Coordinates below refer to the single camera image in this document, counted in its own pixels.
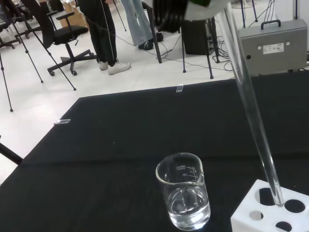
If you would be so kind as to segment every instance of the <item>black table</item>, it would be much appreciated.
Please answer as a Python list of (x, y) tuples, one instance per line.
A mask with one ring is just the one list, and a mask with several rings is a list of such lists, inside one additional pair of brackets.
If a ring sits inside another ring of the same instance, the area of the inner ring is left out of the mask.
[[(281, 185), (309, 195), (309, 72), (253, 78)], [(235, 80), (80, 98), (0, 187), (1, 232), (178, 231), (155, 177), (198, 155), (211, 218), (226, 232), (265, 180)]]

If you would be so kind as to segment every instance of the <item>clear liquid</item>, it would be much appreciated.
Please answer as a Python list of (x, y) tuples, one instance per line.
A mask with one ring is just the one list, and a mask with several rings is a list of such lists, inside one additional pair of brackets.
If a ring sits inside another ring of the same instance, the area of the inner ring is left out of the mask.
[(169, 195), (169, 217), (179, 229), (202, 228), (209, 220), (211, 208), (205, 187), (183, 187)]

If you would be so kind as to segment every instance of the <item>light blue jeans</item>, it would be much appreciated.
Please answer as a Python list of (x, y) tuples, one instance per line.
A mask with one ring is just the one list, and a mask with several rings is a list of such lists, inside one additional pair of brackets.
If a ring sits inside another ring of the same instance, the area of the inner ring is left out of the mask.
[(141, 0), (121, 0), (121, 2), (126, 11), (127, 23), (129, 24), (133, 44), (138, 46), (152, 39), (153, 35)]

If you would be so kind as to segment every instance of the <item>white sneaker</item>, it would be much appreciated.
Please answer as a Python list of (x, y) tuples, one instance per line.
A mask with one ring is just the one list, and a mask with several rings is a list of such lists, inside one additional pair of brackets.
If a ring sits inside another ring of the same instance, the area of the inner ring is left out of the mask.
[(100, 69), (102, 71), (107, 70), (108, 69), (108, 62), (100, 61)]
[(115, 63), (114, 66), (108, 66), (108, 74), (109, 75), (114, 75), (116, 73), (119, 73), (119, 72), (124, 72), (128, 69), (131, 68), (131, 64), (130, 63), (120, 63), (119, 61)]

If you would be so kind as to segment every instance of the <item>floor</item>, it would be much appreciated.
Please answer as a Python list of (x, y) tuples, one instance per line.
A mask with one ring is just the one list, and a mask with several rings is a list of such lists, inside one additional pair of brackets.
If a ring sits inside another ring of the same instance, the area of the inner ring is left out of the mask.
[[(259, 16), (266, 8), (267, 0), (255, 0), (256, 13)], [(233, 4), (236, 22), (242, 28), (242, 15), (240, 4)], [(128, 29), (126, 15), (121, 5), (118, 6), (120, 15)], [(214, 79), (210, 80), (210, 73), (207, 68), (200, 66), (186, 65), (187, 73), (183, 73), (182, 45), (181, 39), (176, 43), (180, 34), (164, 33), (164, 46), (167, 49), (175, 48), (168, 54), (168, 59), (175, 59), (180, 62), (164, 59), (159, 64), (156, 59), (155, 50), (152, 54), (139, 50), (130, 45), (132, 39), (130, 32), (125, 32), (117, 11), (112, 9), (117, 36), (116, 40), (118, 58), (121, 62), (131, 62), (132, 68), (123, 73), (109, 76), (107, 71), (101, 71), (99, 65), (94, 61), (82, 61), (75, 64), (77, 76), (72, 76), (69, 67), (64, 67), (71, 82), (77, 88), (73, 91), (67, 80), (59, 70), (51, 77), (47, 68), (53, 66), (53, 61), (39, 44), (34, 35), (30, 39), (23, 39), (29, 53), (36, 64), (44, 83), (41, 84), (31, 61), (21, 44), (15, 44), (16, 49), (1, 48), (1, 56), (5, 68), (5, 76), (11, 97), (14, 112), (10, 112), (9, 103), (5, 91), (5, 85), (0, 74), (0, 142), (12, 149), (21, 157), (25, 157), (34, 146), (53, 127), (53, 123), (61, 118), (64, 113), (80, 97), (110, 94), (117, 92), (135, 91), (140, 89), (151, 89), (159, 87), (170, 87), (178, 84), (194, 84), (208, 81), (217, 81), (233, 78), (233, 72), (223, 69), (224, 63), (216, 64), (211, 60)], [(259, 26), (264, 20), (263, 14), (258, 23)], [(254, 21), (253, 8), (246, 9), (246, 25), (249, 26)], [(2, 32), (1, 37), (7, 40), (9, 34)], [(79, 42), (70, 44), (74, 54), (79, 54), (87, 49), (94, 51), (90, 35), (79, 37)], [(160, 44), (161, 53), (165, 52), (165, 47)], [(64, 45), (52, 45), (49, 51), (60, 62), (61, 56), (68, 56)], [(191, 64), (208, 66), (206, 56), (186, 55), (186, 61)], [(16, 165), (0, 155), (0, 184), (12, 173)]]

